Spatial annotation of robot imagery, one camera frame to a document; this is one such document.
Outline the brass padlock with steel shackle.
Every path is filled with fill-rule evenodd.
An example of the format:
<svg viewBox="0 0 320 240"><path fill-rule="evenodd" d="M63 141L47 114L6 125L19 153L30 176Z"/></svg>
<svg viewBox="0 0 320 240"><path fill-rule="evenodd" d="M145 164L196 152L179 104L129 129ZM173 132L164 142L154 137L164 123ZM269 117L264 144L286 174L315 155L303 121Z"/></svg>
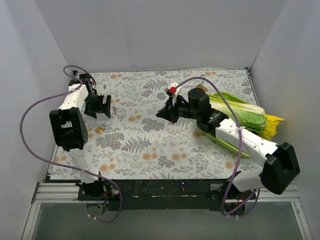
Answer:
<svg viewBox="0 0 320 240"><path fill-rule="evenodd" d="M95 132L98 133L98 134L102 134L104 131L105 131L105 125L104 124L101 124L100 126L98 126L95 129Z"/></svg>

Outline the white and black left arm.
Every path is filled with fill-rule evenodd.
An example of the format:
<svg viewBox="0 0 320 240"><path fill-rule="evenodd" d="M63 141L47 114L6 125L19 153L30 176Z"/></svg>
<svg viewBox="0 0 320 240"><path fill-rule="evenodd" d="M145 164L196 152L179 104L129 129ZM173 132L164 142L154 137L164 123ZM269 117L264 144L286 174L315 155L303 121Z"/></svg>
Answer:
<svg viewBox="0 0 320 240"><path fill-rule="evenodd" d="M49 113L49 119L57 146L62 147L69 154L76 168L79 168L79 185L85 195L95 200L106 196L106 187L103 180L98 177L99 170L89 157L86 146L89 140L88 130L81 109L84 114L97 118L97 114L111 117L110 95L103 95L102 87L96 89L93 77L88 73L79 74L79 79L73 79L68 84L68 94L57 110Z"/></svg>

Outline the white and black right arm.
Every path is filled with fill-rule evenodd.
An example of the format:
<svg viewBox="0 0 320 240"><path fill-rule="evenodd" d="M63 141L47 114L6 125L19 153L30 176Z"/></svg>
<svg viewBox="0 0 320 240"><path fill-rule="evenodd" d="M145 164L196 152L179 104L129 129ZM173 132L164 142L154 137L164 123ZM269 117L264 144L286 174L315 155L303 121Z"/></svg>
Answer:
<svg viewBox="0 0 320 240"><path fill-rule="evenodd" d="M188 100L179 95L179 89L167 87L169 99L156 116L171 123L179 118L196 120L197 127L206 134L223 140L232 146L241 146L260 167L251 171L238 171L229 178L227 195L237 199L249 190L267 189L280 195L300 173L294 147L284 142L277 144L241 129L226 114L211 107L209 96L203 89L193 88L188 92Z"/></svg>

